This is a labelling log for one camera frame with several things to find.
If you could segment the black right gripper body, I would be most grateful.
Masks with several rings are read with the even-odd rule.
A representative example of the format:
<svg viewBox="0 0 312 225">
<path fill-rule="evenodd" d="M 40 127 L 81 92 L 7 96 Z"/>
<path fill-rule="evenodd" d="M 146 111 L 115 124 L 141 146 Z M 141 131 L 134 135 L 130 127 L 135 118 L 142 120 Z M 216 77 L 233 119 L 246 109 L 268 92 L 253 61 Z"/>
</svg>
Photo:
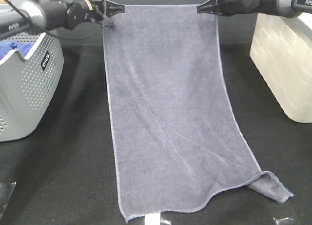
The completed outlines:
<svg viewBox="0 0 312 225">
<path fill-rule="evenodd" d="M 218 0 L 221 15 L 232 16 L 237 14 L 255 13 L 260 8 L 260 0 Z"/>
</svg>

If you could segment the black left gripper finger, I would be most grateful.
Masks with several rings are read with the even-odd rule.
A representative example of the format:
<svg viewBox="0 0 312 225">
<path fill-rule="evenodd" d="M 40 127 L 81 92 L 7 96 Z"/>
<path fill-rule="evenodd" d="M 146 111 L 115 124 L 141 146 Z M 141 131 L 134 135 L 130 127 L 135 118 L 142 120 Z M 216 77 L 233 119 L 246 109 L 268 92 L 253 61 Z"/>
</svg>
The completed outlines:
<svg viewBox="0 0 312 225">
<path fill-rule="evenodd" d="M 101 20 L 96 20 L 95 18 L 91 18 L 91 22 L 99 25 L 100 27 L 113 27 L 114 22 L 107 17 L 104 13 L 98 12 L 98 15 L 100 16 Z"/>
<path fill-rule="evenodd" d="M 111 17 L 113 15 L 119 14 L 119 13 L 125 13 L 125 5 L 115 3 L 109 0 L 104 0 L 104 15 L 107 17 Z"/>
</svg>

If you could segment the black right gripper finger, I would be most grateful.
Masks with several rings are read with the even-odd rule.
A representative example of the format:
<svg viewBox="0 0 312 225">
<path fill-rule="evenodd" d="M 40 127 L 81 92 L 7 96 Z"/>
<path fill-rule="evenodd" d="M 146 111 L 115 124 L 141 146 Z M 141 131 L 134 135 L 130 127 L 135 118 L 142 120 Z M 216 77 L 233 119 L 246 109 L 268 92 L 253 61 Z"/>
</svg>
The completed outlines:
<svg viewBox="0 0 312 225">
<path fill-rule="evenodd" d="M 218 0 L 208 0 L 203 4 L 200 4 L 196 7 L 198 14 L 213 14 L 213 15 L 220 15 L 220 7 Z"/>
</svg>

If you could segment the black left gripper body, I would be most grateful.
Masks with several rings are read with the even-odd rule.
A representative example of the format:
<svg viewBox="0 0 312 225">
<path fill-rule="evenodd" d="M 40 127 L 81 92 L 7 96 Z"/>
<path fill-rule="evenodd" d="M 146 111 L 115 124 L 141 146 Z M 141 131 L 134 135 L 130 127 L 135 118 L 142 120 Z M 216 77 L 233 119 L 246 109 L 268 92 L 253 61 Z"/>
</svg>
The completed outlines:
<svg viewBox="0 0 312 225">
<path fill-rule="evenodd" d="M 65 28 L 73 30 L 84 22 L 99 23 L 104 20 L 104 0 L 68 0 Z"/>
</svg>

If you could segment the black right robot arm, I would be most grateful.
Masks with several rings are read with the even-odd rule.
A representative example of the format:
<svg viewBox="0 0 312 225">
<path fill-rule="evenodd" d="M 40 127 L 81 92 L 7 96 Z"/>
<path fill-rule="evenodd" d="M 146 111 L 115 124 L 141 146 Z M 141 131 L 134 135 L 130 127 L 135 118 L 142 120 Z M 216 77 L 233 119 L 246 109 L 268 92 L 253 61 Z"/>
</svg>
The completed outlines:
<svg viewBox="0 0 312 225">
<path fill-rule="evenodd" d="M 312 12 L 312 0 L 208 0 L 196 7 L 199 14 L 233 16 L 261 13 L 295 18 Z"/>
</svg>

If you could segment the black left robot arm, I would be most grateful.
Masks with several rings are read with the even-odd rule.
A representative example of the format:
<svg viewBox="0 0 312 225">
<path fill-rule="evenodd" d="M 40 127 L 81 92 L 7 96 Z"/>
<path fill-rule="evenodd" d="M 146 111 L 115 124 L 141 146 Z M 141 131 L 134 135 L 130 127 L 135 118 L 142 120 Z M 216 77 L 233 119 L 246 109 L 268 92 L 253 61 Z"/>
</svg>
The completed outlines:
<svg viewBox="0 0 312 225">
<path fill-rule="evenodd" d="M 109 0 L 26 0 L 19 7 L 5 1 L 11 10 L 0 15 L 1 40 L 22 32 L 50 35 L 52 30 L 73 30 L 85 22 L 111 27 L 111 17 L 125 12 L 125 5 Z"/>
</svg>

